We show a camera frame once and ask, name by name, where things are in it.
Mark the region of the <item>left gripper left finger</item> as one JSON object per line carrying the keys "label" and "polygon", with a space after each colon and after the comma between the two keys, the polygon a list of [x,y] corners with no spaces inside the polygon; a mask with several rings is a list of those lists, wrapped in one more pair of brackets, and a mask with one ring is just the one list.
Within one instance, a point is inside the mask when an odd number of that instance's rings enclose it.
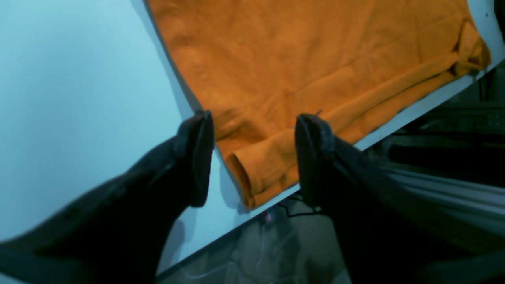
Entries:
{"label": "left gripper left finger", "polygon": [[214,147],[210,111],[128,171],[45,222],[1,243],[1,273],[31,284],[151,284],[169,233],[207,201]]}

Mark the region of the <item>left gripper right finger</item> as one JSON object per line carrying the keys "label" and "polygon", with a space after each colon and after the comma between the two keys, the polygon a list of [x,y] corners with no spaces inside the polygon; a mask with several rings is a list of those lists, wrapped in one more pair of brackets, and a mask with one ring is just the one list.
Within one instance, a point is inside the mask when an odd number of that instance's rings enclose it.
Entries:
{"label": "left gripper right finger", "polygon": [[300,193],[334,226],[354,284],[503,284],[504,237],[408,192],[317,115],[296,119]]}

